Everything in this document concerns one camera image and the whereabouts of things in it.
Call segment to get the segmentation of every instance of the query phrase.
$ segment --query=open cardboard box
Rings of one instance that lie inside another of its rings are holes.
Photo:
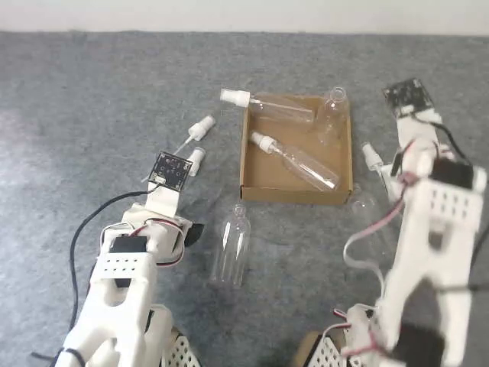
[[[323,101],[319,96],[286,96],[317,111]],[[340,176],[340,184],[334,191],[317,190],[304,180],[289,172],[279,157],[266,154],[248,141],[251,131],[269,135],[285,145],[294,145],[317,161],[323,163]],[[243,200],[272,201],[283,203],[308,203],[339,205],[346,202],[353,191],[353,169],[351,163],[351,119],[338,146],[326,147],[317,132],[292,125],[281,124],[272,119],[255,118],[249,110],[244,113],[241,139],[241,198]]]

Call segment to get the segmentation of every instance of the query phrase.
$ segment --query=gray carpet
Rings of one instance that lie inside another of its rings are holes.
[[[63,342],[73,231],[100,203],[143,189],[139,180],[155,154],[177,147],[222,86],[308,94],[345,86],[355,181],[381,200],[358,148],[370,140],[392,156],[397,130],[381,88],[411,76],[425,83],[467,155],[489,167],[487,38],[0,34],[0,363],[45,365],[27,355],[54,353]],[[269,203],[248,204],[252,248],[243,288],[208,285],[212,247],[238,197],[240,124],[241,111],[229,108],[200,144],[208,154],[179,213],[206,229],[178,267],[160,271],[157,300],[172,310],[203,365],[282,366],[309,330],[337,321],[332,307],[372,303],[378,285],[343,264],[344,241],[355,230],[348,207]],[[76,268],[83,297],[100,229],[130,204],[110,207],[82,234]],[[488,261],[486,249],[475,280],[489,280]],[[406,312],[420,323],[437,317],[424,293]],[[486,294],[474,297],[465,366],[487,365],[487,302]]]

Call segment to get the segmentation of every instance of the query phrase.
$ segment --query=white spray nozzle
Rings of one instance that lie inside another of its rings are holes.
[[[361,145],[361,151],[364,153],[365,163],[370,171],[378,171],[378,168],[384,165],[381,156],[368,141]]]
[[[277,143],[272,137],[260,134],[259,132],[251,132],[250,140],[267,154],[272,152],[273,145]]]
[[[215,119],[211,115],[207,115],[202,120],[194,124],[189,128],[189,135],[193,140],[200,141],[204,136],[206,136],[209,129],[214,126]]]
[[[190,168],[189,175],[194,177],[199,171],[200,162],[206,156],[206,151],[204,151],[201,147],[197,147],[193,150],[190,157],[187,159],[192,162],[192,167]]]
[[[221,100],[234,103],[239,107],[248,107],[251,94],[245,90],[221,89]]]

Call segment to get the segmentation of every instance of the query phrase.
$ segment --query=circuit board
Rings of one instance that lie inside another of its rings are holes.
[[[191,167],[191,161],[162,151],[158,155],[148,180],[153,184],[180,192]]]
[[[433,101],[417,78],[404,80],[382,89],[396,119],[433,108]]]

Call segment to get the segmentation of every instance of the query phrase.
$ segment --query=empty bottle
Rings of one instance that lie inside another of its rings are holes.
[[[259,132],[251,133],[251,141],[265,153],[281,157],[287,170],[309,182],[316,189],[330,191],[338,186],[339,176],[337,174],[299,148],[282,145],[272,137]]]
[[[315,126],[318,138],[324,145],[339,143],[348,118],[348,97],[344,88],[335,86],[319,106]]]
[[[240,287],[248,257],[251,226],[242,203],[235,205],[233,213],[224,221],[222,243],[215,248],[210,281]]]
[[[270,93],[251,95],[244,90],[221,89],[221,100],[249,108],[252,115],[268,117],[282,123],[310,128],[314,123],[314,111],[292,99]]]
[[[355,231],[361,231],[381,219],[385,213],[379,203],[366,190],[362,190],[357,183],[349,201],[353,214]],[[373,234],[358,240],[351,248],[352,258],[371,261],[387,269],[392,265],[396,254],[397,236],[390,225],[383,226]]]

